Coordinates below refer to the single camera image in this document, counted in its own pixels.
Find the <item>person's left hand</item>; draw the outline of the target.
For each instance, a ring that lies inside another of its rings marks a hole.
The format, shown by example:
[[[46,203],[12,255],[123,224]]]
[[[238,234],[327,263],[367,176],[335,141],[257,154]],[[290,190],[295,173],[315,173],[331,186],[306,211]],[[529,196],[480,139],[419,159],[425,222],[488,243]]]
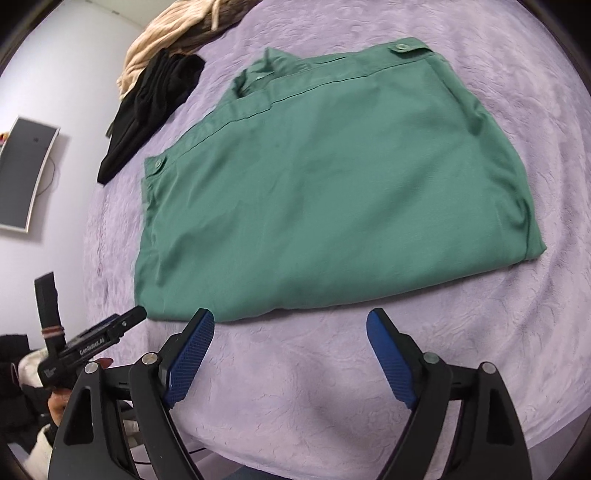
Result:
[[[54,389],[49,397],[48,409],[52,422],[56,427],[60,426],[71,393],[70,389],[58,388]]]

